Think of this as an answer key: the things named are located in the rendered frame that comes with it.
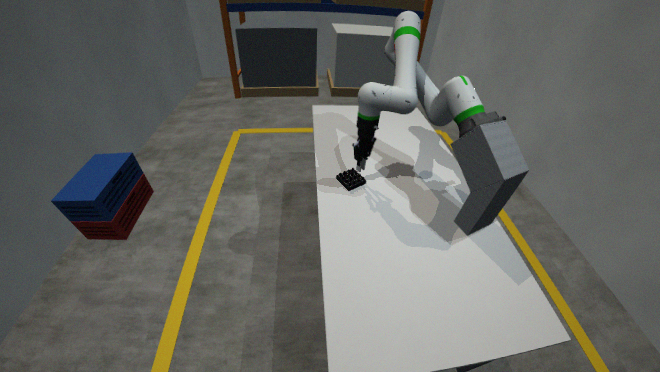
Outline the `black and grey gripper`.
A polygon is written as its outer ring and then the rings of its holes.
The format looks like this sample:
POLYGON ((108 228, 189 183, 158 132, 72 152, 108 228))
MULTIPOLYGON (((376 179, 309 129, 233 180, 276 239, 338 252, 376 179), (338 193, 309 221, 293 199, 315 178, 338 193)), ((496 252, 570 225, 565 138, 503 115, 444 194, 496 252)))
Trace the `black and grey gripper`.
POLYGON ((366 160, 368 160, 367 157, 370 157, 376 138, 374 137, 375 131, 365 132, 358 128, 357 134, 358 134, 357 142, 355 144, 353 143, 352 146, 354 147, 354 159, 357 160, 356 170, 361 172, 361 169, 365 170, 366 160), (373 138, 371 139, 371 137, 373 138), (360 158, 359 158, 359 154, 360 154, 360 158))

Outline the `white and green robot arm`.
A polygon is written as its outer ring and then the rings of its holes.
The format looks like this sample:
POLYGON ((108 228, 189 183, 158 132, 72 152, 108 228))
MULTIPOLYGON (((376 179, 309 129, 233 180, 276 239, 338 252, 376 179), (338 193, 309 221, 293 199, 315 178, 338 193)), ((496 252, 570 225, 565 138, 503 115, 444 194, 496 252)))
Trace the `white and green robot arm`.
POLYGON ((378 130, 381 111, 409 114, 418 99, 433 125, 445 126, 454 120, 459 138, 479 125, 506 120, 495 111, 485 113, 466 76, 449 80, 439 91, 417 61, 420 34, 421 21, 416 13, 405 11, 397 16, 385 46, 385 55, 395 66, 394 84, 369 82, 360 88, 357 127, 366 132, 378 130))

